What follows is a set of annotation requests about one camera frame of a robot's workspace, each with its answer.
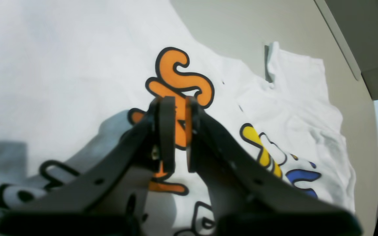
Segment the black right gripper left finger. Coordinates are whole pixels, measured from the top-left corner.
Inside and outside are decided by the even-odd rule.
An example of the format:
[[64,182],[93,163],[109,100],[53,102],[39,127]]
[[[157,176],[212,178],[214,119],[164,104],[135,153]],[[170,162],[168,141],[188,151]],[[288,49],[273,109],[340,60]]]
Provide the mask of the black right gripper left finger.
[[175,170],[175,98],[154,99],[140,122],[95,167],[9,211],[5,236],[139,236],[153,175]]

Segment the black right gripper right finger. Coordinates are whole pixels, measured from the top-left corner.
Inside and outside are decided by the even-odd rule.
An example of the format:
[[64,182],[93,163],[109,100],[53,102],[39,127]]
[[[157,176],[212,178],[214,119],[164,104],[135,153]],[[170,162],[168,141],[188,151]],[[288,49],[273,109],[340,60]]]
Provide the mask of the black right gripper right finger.
[[360,236],[348,211],[278,179],[194,97],[185,99],[187,166],[208,188],[216,236]]

